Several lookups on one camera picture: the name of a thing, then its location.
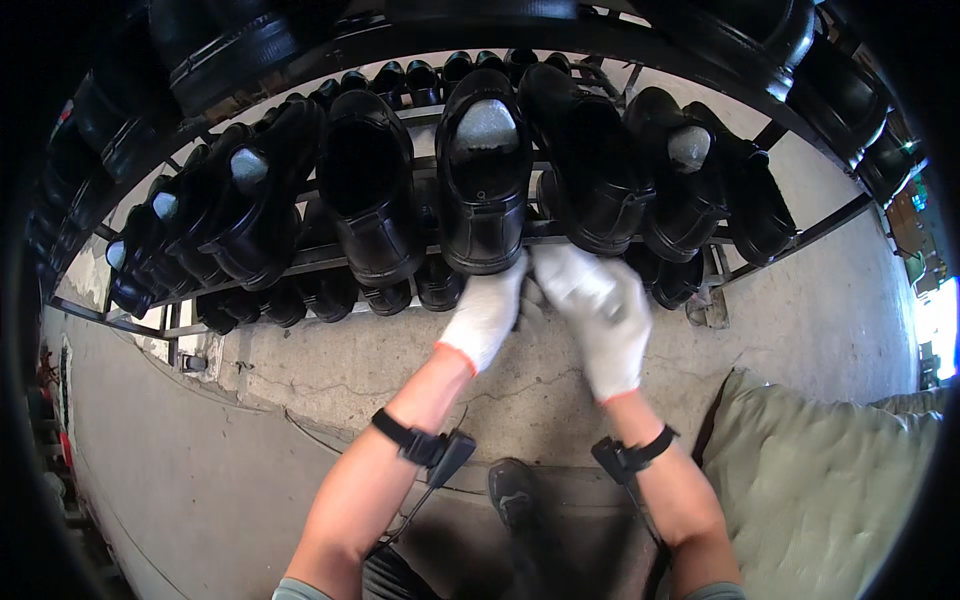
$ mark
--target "shoe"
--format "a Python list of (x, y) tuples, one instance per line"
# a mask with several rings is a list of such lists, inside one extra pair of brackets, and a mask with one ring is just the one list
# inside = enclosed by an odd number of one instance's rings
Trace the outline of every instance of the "shoe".
[(389, 287), (370, 287), (360, 283), (371, 312), (380, 317), (393, 317), (410, 305), (413, 295), (410, 293), (410, 283), (401, 281)]
[(96, 227), (116, 206), (113, 179), (80, 135), (72, 115), (50, 139), (41, 180), (50, 205), (80, 229)]
[(476, 69), (493, 69), (508, 77), (510, 76), (510, 70), (503, 59), (490, 50), (481, 50), (477, 54), (477, 60), (473, 63), (473, 67)]
[(657, 187), (640, 223), (643, 241), (670, 262), (691, 260), (730, 216), (721, 145), (658, 87), (640, 91), (623, 116), (636, 162), (652, 169)]
[(914, 142), (907, 152), (903, 142), (889, 129), (867, 148), (866, 155), (856, 167), (871, 194), (881, 206), (899, 194), (906, 183), (926, 166), (926, 156), (920, 142)]
[(467, 75), (447, 97), (434, 139), (444, 260), (469, 275), (506, 271), (520, 257), (533, 166), (506, 76), (492, 69)]
[(432, 312), (444, 312), (457, 305), (467, 278), (450, 268), (439, 256), (427, 256), (414, 273), (420, 305)]
[(237, 326), (237, 320), (220, 306), (219, 294), (197, 296), (193, 302), (197, 309), (197, 320), (218, 335), (227, 335)]
[(697, 254), (685, 263), (663, 261), (653, 287), (653, 297), (667, 310), (677, 310), (697, 293), (704, 282), (704, 254)]
[(239, 324), (256, 323), (260, 318), (260, 301), (246, 290), (224, 290), (219, 295), (220, 307)]
[(307, 98), (316, 102), (323, 107), (325, 111), (329, 112), (330, 107), (333, 105), (333, 100), (338, 94), (340, 94), (340, 83), (335, 79), (328, 79), (320, 84), (320, 87), (310, 92)]
[(230, 276), (214, 260), (213, 256), (203, 254), (197, 247), (199, 244), (192, 236), (186, 234), (183, 225), (189, 220), (186, 213), (195, 206), (189, 206), (190, 200), (196, 196), (181, 193), (181, 184), (191, 178), (192, 174), (203, 168), (203, 163), (210, 155), (210, 148), (200, 144), (183, 164), (183, 168), (173, 177), (161, 175), (154, 179), (147, 194), (147, 204), (163, 224), (165, 229), (165, 247), (163, 251), (173, 257), (196, 278), (203, 287), (212, 287), (230, 280)]
[(616, 108), (543, 63), (526, 70), (518, 99), (553, 165), (557, 193), (540, 198), (544, 211), (579, 248), (624, 253), (655, 191), (644, 165), (630, 159), (634, 143)]
[(407, 87), (415, 108), (433, 107), (441, 103), (440, 78), (433, 67), (422, 60), (407, 65)]
[(403, 90), (405, 75), (403, 67), (396, 60), (387, 62), (373, 78), (370, 91), (383, 98), (387, 106), (393, 110), (403, 108), (403, 98), (400, 93)]
[(516, 458), (497, 461), (487, 471), (487, 496), (511, 537), (545, 530), (540, 481)]
[(281, 327), (292, 327), (306, 316), (306, 306), (293, 284), (286, 279), (259, 292), (259, 298), (263, 316)]
[(797, 225), (770, 174), (770, 157), (750, 140), (734, 135), (706, 105), (694, 102), (684, 114), (713, 132), (724, 158), (733, 243), (743, 258), (766, 266), (797, 237)]
[(317, 179), (353, 276), (364, 285), (405, 281), (423, 260), (412, 159), (410, 135), (378, 96), (354, 90), (334, 101)]
[(122, 233), (126, 241), (121, 243), (125, 244), (127, 260), (136, 265), (135, 268), (146, 270), (174, 297), (200, 287), (200, 283), (176, 260), (164, 253), (164, 227), (149, 204), (138, 204), (130, 209)]
[(167, 71), (150, 43), (146, 9), (108, 41), (74, 95), (73, 117), (113, 180), (139, 180), (183, 115), (167, 88)]
[(341, 321), (353, 311), (360, 290), (349, 269), (326, 269), (293, 277), (306, 307), (324, 323)]
[[(188, 117), (200, 116), (231, 96), (230, 110), (236, 110), (236, 105), (245, 107), (250, 98), (269, 91), (275, 73), (332, 39), (333, 23), (344, 8), (342, 2), (206, 0), (203, 6), (207, 20), (215, 24), (216, 37), (197, 45), (198, 9), (181, 7), (187, 4), (184, 0), (154, 0), (152, 4), (158, 3), (177, 5), (163, 11), (168, 20), (163, 27), (175, 30), (174, 37), (182, 37), (182, 43), (178, 40), (170, 47), (159, 42), (158, 52), (170, 62), (190, 52), (170, 72), (170, 89)], [(192, 51), (188, 50), (191, 45), (195, 46)]]
[(323, 130), (323, 109), (294, 99), (230, 155), (230, 186), (200, 252), (213, 254), (248, 291), (275, 284), (293, 260), (300, 234), (297, 193), (313, 169)]
[(155, 300), (166, 298), (170, 295), (170, 290), (154, 279), (153, 272), (133, 258), (133, 241), (128, 243), (124, 239), (125, 232), (120, 231), (116, 237), (107, 243), (107, 252), (105, 259), (107, 264), (117, 273), (127, 276), (135, 281), (143, 290), (149, 293)]
[(883, 132), (890, 92), (859, 62), (816, 34), (786, 104), (796, 110), (846, 160), (851, 169)]
[(570, 74), (570, 59), (562, 52), (550, 53), (550, 56), (543, 63), (563, 71), (566, 75)]
[(793, 85), (793, 69), (813, 39), (813, 4), (674, 0), (644, 3), (639, 13), (678, 46), (783, 102)]
[(340, 91), (343, 93), (352, 89), (370, 89), (370, 80), (360, 71), (347, 71), (340, 78)]
[(650, 291), (660, 279), (660, 266), (663, 259), (643, 242), (634, 242), (623, 253), (623, 262), (633, 269), (643, 282), (643, 289)]
[(135, 279), (116, 269), (110, 269), (110, 282), (110, 299), (137, 319), (143, 319), (156, 301)]
[(510, 73), (510, 83), (514, 87), (520, 87), (520, 80), (526, 74), (527, 69), (532, 64), (537, 64), (540, 59), (537, 53), (529, 48), (511, 48), (503, 56), (503, 63), (507, 65), (507, 71)]
[(469, 52), (458, 50), (446, 58), (444, 70), (440, 73), (441, 85), (444, 89), (444, 98), (449, 101), (457, 84), (473, 71), (473, 58)]

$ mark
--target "black wire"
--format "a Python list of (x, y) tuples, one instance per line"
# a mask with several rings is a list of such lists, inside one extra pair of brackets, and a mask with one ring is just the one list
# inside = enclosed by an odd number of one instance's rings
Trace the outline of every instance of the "black wire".
[(423, 506), (423, 503), (426, 502), (426, 499), (430, 497), (430, 494), (433, 493), (434, 490), (436, 490), (436, 488), (427, 488), (426, 493), (420, 497), (420, 500), (418, 500), (417, 504), (414, 505), (414, 508), (410, 511), (410, 514), (403, 519), (403, 524), (400, 525), (400, 527), (385, 541), (378, 541), (371, 551), (367, 553), (368, 559), (380, 550), (394, 543), (400, 537), (400, 534), (407, 530), (407, 527), (410, 525), (410, 521), (414, 519), (414, 515), (417, 513), (420, 507)]

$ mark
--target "dark pants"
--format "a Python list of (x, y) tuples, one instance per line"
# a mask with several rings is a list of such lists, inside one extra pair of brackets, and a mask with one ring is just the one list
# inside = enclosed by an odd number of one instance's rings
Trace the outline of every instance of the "dark pants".
[[(555, 540), (521, 532), (511, 539), (514, 581), (503, 600), (583, 597), (572, 567)], [(403, 558), (387, 546), (367, 559), (364, 600), (440, 600), (440, 596)]]

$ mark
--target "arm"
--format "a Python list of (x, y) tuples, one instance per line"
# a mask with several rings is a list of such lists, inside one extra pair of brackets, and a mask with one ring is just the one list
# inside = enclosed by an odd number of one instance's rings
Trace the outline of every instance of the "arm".
[[(470, 380), (490, 365), (516, 321), (523, 255), (511, 269), (471, 277), (432, 356), (387, 404), (406, 427), (436, 434)], [(368, 426), (326, 475), (286, 577), (335, 600), (360, 598), (363, 562), (413, 486), (418, 467)]]
[[(628, 447), (648, 445), (663, 430), (663, 421), (639, 391), (640, 365), (653, 326), (642, 282), (622, 261), (599, 262), (599, 268), (616, 279), (623, 304), (619, 320), (611, 323), (575, 295), (551, 289), (549, 274), (570, 261), (569, 254), (580, 252), (572, 246), (535, 248), (537, 279), (570, 325), (583, 355), (584, 375), (621, 441)], [(720, 504), (693, 460), (671, 444), (637, 473), (636, 480), (654, 524), (673, 552), (673, 597), (683, 598), (715, 582), (739, 584)]]
[[(648, 445), (663, 421), (639, 391), (605, 403), (624, 445)], [(673, 597), (715, 582), (741, 584), (727, 524), (707, 478), (676, 443), (636, 474), (657, 531), (673, 552)]]

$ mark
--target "leg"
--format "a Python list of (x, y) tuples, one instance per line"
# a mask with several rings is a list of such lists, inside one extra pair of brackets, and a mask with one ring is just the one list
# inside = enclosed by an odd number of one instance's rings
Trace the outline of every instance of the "leg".
[(490, 467), (487, 492), (510, 532), (514, 584), (508, 597), (583, 597), (548, 521), (534, 472), (517, 459), (501, 460)]
[(387, 546), (364, 562), (363, 600), (440, 600), (440, 596)]

